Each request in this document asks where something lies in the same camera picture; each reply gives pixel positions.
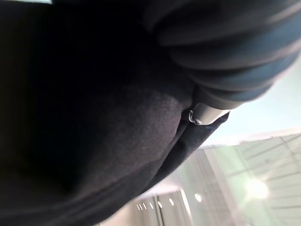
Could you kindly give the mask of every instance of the ceiling light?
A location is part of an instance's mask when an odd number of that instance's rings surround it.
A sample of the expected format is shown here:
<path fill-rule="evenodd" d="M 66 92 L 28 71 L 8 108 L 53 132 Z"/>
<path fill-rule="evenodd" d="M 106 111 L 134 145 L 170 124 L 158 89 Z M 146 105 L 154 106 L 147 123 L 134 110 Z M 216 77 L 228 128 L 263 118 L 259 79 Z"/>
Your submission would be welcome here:
<path fill-rule="evenodd" d="M 194 197 L 198 202 L 202 202 L 202 197 L 199 194 L 194 194 Z"/>
<path fill-rule="evenodd" d="M 169 202 L 172 206 L 174 206 L 174 201 L 172 199 L 169 199 Z"/>
<path fill-rule="evenodd" d="M 247 194 L 250 198 L 266 199 L 269 195 L 269 188 L 260 180 L 252 180 L 246 184 Z"/>
<path fill-rule="evenodd" d="M 162 204 L 160 203 L 160 201 L 158 201 L 158 205 L 160 208 L 162 208 Z"/>
<path fill-rule="evenodd" d="M 187 196 L 184 192 L 183 189 L 181 189 L 181 196 L 182 196 L 182 199 L 183 199 L 183 203 L 184 203 L 184 206 L 185 206 L 185 209 L 189 215 L 189 217 L 191 218 L 191 210 L 190 210 L 190 206 L 189 206 L 189 203 L 188 203 L 188 200 L 187 200 Z"/>

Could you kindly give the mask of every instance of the dark fabric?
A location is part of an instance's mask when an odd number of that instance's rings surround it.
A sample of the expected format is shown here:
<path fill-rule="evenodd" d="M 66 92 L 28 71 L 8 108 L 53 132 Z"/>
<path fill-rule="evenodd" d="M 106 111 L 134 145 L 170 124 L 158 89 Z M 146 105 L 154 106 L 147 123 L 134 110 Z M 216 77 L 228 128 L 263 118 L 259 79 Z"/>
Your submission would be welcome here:
<path fill-rule="evenodd" d="M 0 2 L 0 225 L 103 221 L 228 117 L 188 122 L 196 85 L 143 27 L 149 0 L 79 2 Z"/>
<path fill-rule="evenodd" d="M 300 3 L 150 0 L 141 20 L 199 85 L 199 102 L 229 110 L 262 96 L 295 62 Z"/>

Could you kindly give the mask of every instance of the bright light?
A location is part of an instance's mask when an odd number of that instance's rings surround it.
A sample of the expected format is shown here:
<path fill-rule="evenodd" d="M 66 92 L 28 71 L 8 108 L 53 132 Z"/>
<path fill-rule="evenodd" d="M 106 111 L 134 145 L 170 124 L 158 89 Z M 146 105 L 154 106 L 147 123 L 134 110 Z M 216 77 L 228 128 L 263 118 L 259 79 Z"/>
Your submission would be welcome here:
<path fill-rule="evenodd" d="M 185 192 L 184 192 L 183 189 L 181 189 L 181 195 L 182 195 L 182 199 L 183 199 L 183 202 L 184 202 L 184 206 L 185 206 L 185 208 L 186 208 L 186 210 L 188 212 L 189 217 L 191 218 L 191 210 L 190 210 L 190 207 L 189 207 L 187 196 L 186 196 L 186 194 L 185 194 Z"/>
<path fill-rule="evenodd" d="M 172 206 L 174 206 L 174 201 L 172 199 L 169 199 L 169 202 Z"/>
<path fill-rule="evenodd" d="M 254 199 L 266 199 L 269 195 L 269 188 L 260 180 L 253 180 L 247 183 L 248 196 Z"/>
<path fill-rule="evenodd" d="M 160 201 L 158 201 L 158 205 L 160 208 L 162 208 L 162 204 L 160 203 Z"/>
<path fill-rule="evenodd" d="M 194 197 L 198 202 L 202 202 L 202 197 L 199 194 L 194 194 Z"/>

